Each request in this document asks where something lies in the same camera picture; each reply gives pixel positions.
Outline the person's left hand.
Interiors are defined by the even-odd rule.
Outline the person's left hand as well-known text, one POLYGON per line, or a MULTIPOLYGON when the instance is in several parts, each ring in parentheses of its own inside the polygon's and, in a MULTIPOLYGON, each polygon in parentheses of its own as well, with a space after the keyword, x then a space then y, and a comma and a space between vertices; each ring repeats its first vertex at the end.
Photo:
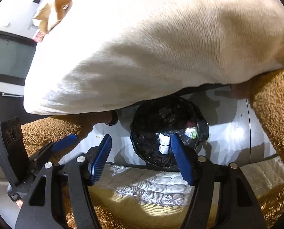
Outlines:
POLYGON ((17 200, 17 201, 16 201, 16 204, 17 204, 17 206, 18 206, 19 208, 21 208, 22 205, 23 205, 23 201, 22 201, 22 200, 17 200))

